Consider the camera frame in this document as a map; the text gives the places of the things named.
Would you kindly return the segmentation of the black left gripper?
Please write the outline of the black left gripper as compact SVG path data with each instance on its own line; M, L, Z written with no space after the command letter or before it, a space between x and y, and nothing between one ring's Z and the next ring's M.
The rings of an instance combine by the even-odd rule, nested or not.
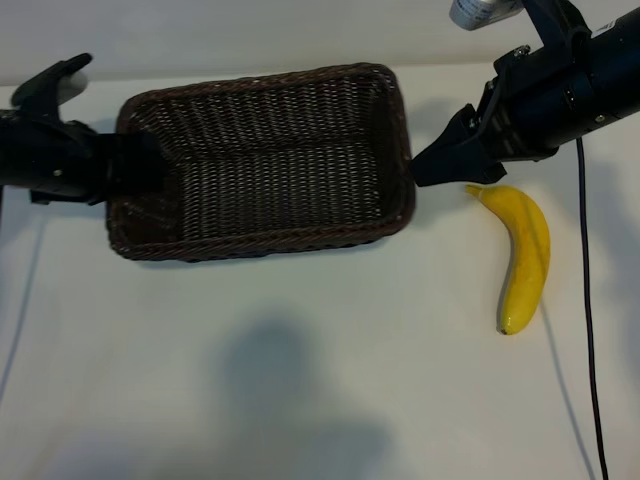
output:
M95 205L115 196L164 188L167 161L151 133L99 135L79 121L36 127L39 179L30 187L34 204Z

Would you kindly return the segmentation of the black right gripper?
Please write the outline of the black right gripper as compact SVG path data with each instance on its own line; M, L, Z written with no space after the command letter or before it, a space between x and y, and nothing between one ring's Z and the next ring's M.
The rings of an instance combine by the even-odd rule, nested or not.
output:
M567 67L564 45L534 52L523 45L496 60L496 76L486 84L477 109L466 104L412 160L416 185L494 184L504 177L503 162L549 157L552 149L544 145L539 130L553 112L553 82ZM464 146L473 135L479 153Z

